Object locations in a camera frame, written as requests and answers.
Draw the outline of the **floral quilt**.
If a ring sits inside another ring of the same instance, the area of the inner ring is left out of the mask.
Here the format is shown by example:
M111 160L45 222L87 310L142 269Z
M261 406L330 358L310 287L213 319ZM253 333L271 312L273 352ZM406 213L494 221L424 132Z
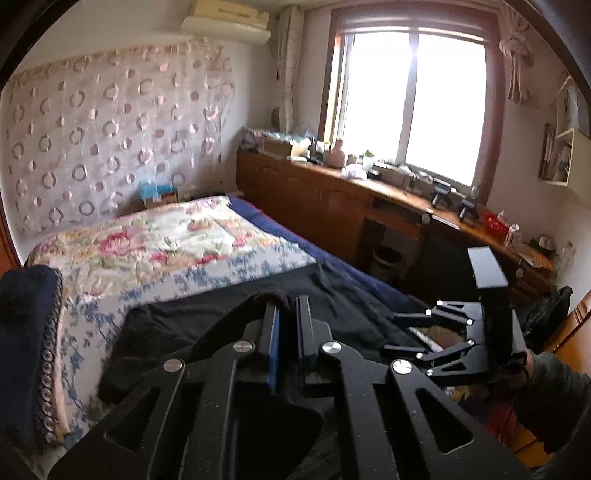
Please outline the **floral quilt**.
M97 297L283 242L233 211L228 197L214 196L53 235L28 264L59 270L74 297Z

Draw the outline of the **cardboard box on desk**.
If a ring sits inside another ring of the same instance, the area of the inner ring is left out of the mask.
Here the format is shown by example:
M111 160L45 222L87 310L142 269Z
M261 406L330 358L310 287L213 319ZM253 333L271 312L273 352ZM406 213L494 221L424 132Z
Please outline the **cardboard box on desk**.
M290 142L283 139L264 137L260 143L259 151L262 151L264 154L287 158L293 152L293 146Z

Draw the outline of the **wooden wardrobe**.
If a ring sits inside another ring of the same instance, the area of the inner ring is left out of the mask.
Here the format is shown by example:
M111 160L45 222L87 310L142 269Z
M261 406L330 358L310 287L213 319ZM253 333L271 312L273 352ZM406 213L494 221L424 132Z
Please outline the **wooden wardrobe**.
M20 267L21 262L14 248L3 204L0 202L0 275Z

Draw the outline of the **pink bottle on desk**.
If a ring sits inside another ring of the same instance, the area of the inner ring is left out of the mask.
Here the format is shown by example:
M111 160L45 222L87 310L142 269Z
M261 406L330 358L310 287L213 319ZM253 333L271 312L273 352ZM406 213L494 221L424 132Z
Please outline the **pink bottle on desk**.
M329 150L325 152L325 166L334 169L342 169L346 166L346 155L342 151L342 144L344 144L342 139L336 139L331 147L329 147Z

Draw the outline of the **black t-shirt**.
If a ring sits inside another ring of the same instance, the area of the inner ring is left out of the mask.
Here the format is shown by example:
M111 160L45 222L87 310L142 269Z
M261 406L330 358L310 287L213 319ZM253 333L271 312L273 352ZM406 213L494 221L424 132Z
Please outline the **black t-shirt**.
M385 345L416 346L393 322L394 314L424 306L398 290L329 261L130 310L98 387L106 404L119 404L163 362L193 363L242 339L267 306L279 311L280 327L294 324L296 299L308 298L311 316L329 324L332 337L380 361ZM235 400L238 479L339 479L341 459L331 398L305 398L288 366L276 394Z

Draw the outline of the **red basket on desk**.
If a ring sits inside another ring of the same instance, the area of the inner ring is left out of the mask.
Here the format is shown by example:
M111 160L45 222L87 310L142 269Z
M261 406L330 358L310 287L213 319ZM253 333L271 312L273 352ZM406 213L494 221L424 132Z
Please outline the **red basket on desk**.
M499 241L504 241L508 232L509 226L497 214L491 212L483 213L483 224L486 232Z

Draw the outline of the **tied window curtain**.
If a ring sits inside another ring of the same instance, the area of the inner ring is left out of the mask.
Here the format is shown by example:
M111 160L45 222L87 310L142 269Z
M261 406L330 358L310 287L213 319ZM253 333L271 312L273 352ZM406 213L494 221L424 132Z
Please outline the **tied window curtain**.
M499 13L502 23L499 50L510 65L507 98L517 105L532 106L535 100L530 85L530 70L536 59L530 39L533 29L507 1L500 2Z

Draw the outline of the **air conditioner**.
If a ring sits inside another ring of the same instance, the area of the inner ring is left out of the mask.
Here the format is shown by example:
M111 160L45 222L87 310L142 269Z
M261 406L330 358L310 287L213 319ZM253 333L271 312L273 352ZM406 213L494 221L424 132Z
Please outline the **air conditioner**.
M180 32L229 42L263 45L270 40L270 13L231 1L196 1Z

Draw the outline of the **blue and white floral sheet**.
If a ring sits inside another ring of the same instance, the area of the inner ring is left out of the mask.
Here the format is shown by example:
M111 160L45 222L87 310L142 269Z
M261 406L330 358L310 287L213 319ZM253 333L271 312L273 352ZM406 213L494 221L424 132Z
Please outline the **blue and white floral sheet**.
M280 243L179 270L119 293L90 300L70 297L62 317L59 349L70 433L60 445L47 448L42 455L44 468L49 470L109 410L98 399L98 385L131 309L290 272L314 262L294 243Z

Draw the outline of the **long wooden cabinet desk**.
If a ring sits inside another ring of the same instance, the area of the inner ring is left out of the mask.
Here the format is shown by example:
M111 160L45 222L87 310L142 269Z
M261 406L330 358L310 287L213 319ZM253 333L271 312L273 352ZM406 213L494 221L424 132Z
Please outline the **long wooden cabinet desk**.
M484 226L432 209L428 200L380 181L346 180L334 169L240 151L236 184L264 214L359 269L368 267L379 237L393 230L439 260L446 257L445 247L460 254L490 247L516 302L534 301L554 288L548 274L529 266Z

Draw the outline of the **folded navy garment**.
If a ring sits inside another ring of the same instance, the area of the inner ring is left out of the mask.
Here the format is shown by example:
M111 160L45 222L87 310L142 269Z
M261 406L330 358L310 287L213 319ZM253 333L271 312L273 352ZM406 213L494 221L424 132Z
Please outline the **folded navy garment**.
M1 426L25 448L42 439L36 413L48 294L37 266L1 278Z

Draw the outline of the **circle patterned wall curtain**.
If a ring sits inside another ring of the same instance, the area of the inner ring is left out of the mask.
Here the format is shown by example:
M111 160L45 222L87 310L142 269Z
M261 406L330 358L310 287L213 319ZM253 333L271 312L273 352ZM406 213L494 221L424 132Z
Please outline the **circle patterned wall curtain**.
M234 94L224 49L201 39L100 51L14 75L1 97L12 231L34 238L111 217L142 183L219 188Z

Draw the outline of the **white wall shelf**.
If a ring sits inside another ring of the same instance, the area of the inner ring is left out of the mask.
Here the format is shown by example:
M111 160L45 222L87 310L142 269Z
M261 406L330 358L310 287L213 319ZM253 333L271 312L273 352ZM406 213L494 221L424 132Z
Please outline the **white wall shelf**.
M571 75L549 102L538 176L580 197L590 179L590 109Z

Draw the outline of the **window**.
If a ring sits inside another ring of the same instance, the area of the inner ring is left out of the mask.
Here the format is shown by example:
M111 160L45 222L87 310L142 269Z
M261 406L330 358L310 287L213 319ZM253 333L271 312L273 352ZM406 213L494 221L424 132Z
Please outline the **window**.
M487 202L504 115L498 18L436 2L335 9L322 140L431 175Z

